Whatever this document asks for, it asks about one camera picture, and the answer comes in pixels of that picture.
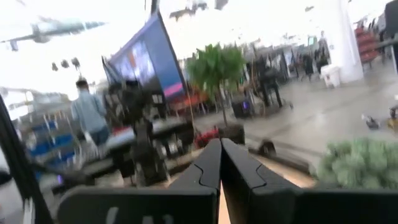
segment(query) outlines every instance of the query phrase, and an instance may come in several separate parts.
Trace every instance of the trash bin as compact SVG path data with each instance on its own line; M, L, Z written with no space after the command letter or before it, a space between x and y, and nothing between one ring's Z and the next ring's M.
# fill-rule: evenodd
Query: trash bin
M325 80L327 87L340 86L340 67L336 65L326 65L321 68L321 76Z

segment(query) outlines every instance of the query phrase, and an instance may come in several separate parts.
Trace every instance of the green shrub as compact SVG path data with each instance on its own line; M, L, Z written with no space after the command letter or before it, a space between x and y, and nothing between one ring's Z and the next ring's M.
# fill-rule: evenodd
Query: green shrub
M328 144L317 177L346 188L398 189L398 143L360 138Z

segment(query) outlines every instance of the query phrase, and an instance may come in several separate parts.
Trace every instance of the shelving rack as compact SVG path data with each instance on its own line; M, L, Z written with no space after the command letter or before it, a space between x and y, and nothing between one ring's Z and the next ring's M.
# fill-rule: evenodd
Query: shelving rack
M363 28L355 29L355 36L362 64L368 63L372 68L372 61L379 55L376 37L371 31Z
M71 121L68 102L53 104L50 108L29 113L14 124L21 132L28 157L46 166L70 166L75 155L80 153L80 142L76 136L80 125Z

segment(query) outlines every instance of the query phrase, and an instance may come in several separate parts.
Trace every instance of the monitor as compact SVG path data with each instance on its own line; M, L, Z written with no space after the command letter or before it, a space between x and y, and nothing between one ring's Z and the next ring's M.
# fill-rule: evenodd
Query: monitor
M159 12L110 58L109 64L120 80L139 80L144 89L162 90L166 100L185 93L183 75Z

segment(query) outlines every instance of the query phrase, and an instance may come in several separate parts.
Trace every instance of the airplane model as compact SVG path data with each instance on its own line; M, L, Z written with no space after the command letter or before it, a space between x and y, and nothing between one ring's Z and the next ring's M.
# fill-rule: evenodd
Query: airplane model
M23 0L16 0L16 2L25 8L30 8ZM79 19L56 20L41 15L36 15L36 17L39 22L30 25L32 28L31 34L13 39L0 40L0 43L10 42L14 50L17 49L15 46L18 41L33 40L36 43L43 44L50 41L53 36L79 34L85 30L94 29L106 24L100 21L81 21Z

